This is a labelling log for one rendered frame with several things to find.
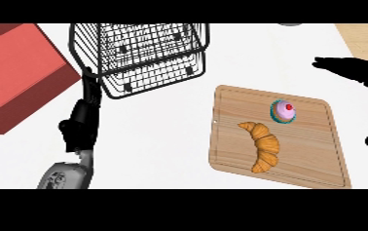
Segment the golden croissant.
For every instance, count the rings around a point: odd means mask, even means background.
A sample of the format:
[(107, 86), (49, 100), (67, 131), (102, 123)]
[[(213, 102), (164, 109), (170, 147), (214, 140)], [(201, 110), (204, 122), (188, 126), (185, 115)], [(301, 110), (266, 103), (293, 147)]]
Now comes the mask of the golden croissant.
[(243, 122), (239, 127), (249, 132), (258, 151), (252, 173), (266, 173), (279, 163), (280, 143), (277, 136), (263, 123)]

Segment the pale wooden board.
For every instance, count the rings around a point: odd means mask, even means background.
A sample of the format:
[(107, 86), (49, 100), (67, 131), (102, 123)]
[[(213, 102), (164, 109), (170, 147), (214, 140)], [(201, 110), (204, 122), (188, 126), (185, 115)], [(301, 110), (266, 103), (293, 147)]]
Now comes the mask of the pale wooden board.
[(336, 27), (352, 55), (368, 60), (368, 23), (338, 23)]

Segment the wooden cutting board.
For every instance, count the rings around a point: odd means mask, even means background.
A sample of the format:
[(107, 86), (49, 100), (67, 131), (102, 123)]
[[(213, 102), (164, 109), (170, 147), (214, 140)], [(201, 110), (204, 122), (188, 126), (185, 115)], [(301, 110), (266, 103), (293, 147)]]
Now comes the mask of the wooden cutting board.
[[(296, 109), (296, 119), (282, 124), (271, 117), (271, 106), (286, 100)], [(254, 173), (258, 150), (243, 122), (267, 125), (280, 143), (279, 163), (264, 173)], [(349, 174), (329, 103), (230, 86), (215, 89), (215, 107), (210, 162), (214, 169), (311, 188), (348, 188)]]

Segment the pink frosted cupcake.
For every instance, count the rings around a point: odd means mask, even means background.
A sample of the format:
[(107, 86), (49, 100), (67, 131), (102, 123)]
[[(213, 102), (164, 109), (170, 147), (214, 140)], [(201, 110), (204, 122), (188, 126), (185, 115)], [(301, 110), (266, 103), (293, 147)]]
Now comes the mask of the pink frosted cupcake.
[(280, 124), (291, 124), (296, 119), (296, 109), (293, 104), (279, 99), (271, 104), (271, 117)]

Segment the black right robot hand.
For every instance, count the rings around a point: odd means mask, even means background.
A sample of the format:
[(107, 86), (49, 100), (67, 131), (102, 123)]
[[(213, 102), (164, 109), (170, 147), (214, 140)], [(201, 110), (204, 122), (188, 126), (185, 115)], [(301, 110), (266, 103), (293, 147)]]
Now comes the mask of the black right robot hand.
[(313, 66), (368, 89), (368, 60), (361, 58), (316, 58)]

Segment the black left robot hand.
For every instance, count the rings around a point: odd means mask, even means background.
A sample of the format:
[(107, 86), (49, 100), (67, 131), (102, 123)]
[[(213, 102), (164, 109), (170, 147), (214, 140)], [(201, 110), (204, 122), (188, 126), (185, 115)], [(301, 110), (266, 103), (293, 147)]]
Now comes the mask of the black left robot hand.
[(102, 100), (101, 84), (96, 78), (83, 75), (84, 98), (77, 101), (71, 118), (59, 123), (67, 143), (67, 152), (93, 150), (99, 128)]

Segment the red box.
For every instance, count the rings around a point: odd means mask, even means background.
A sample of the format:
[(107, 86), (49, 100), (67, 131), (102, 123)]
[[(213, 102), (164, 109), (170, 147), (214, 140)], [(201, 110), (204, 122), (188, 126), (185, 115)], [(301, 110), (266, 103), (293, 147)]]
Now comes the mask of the red box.
[(0, 23), (0, 135), (80, 81), (36, 23)]

